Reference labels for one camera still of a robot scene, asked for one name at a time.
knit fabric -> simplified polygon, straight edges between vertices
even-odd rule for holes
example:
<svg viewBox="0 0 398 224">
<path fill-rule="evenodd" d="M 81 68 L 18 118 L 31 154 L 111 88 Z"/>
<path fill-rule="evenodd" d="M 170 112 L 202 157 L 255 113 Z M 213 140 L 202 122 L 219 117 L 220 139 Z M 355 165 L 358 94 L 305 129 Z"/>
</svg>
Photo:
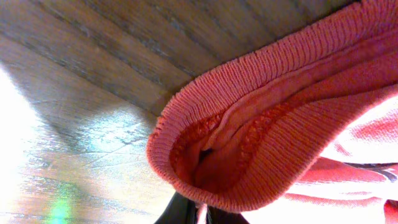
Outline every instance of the knit fabric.
<svg viewBox="0 0 398 224">
<path fill-rule="evenodd" d="M 189 199 L 248 220 L 335 208 L 331 223 L 393 223 L 397 65 L 398 1 L 354 3 L 192 81 L 163 110 L 149 164 Z"/>
</svg>

wooden floor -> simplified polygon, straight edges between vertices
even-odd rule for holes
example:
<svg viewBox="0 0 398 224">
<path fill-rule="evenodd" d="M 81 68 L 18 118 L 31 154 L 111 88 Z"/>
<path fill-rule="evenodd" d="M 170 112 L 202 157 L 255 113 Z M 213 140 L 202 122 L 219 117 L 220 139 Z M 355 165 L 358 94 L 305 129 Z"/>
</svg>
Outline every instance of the wooden floor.
<svg viewBox="0 0 398 224">
<path fill-rule="evenodd" d="M 349 0 L 0 1 L 0 223 L 153 223 L 170 97 Z"/>
</svg>

pink knit sweater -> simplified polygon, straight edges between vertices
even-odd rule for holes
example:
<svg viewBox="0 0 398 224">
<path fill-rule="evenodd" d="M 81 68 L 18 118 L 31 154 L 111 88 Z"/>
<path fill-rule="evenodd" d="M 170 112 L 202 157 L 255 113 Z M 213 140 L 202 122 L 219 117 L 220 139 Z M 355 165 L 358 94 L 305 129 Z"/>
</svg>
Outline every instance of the pink knit sweater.
<svg viewBox="0 0 398 224">
<path fill-rule="evenodd" d="M 192 81 L 147 158 L 253 223 L 398 223 L 397 83 L 398 1 L 354 3 Z"/>
</svg>

pink cloth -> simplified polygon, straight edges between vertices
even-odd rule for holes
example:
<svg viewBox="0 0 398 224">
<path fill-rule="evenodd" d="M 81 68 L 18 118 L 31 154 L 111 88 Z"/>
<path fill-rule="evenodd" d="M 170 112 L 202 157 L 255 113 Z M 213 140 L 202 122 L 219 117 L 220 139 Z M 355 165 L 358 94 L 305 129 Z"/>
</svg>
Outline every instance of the pink cloth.
<svg viewBox="0 0 398 224">
<path fill-rule="evenodd" d="M 335 208 L 329 221 L 355 208 L 352 220 L 389 222 L 397 83 L 398 1 L 354 3 L 192 81 L 162 112 L 147 157 L 182 195 L 248 219 L 308 205 Z"/>
</svg>

dark fabric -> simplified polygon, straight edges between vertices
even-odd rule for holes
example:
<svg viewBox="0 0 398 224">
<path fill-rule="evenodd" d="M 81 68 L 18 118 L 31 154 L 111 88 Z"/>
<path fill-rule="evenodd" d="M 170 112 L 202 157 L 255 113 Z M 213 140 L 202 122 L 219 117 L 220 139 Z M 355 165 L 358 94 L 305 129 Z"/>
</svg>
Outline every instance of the dark fabric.
<svg viewBox="0 0 398 224">
<path fill-rule="evenodd" d="M 175 193 L 155 224 L 196 224 L 196 222 L 195 202 Z"/>
</svg>

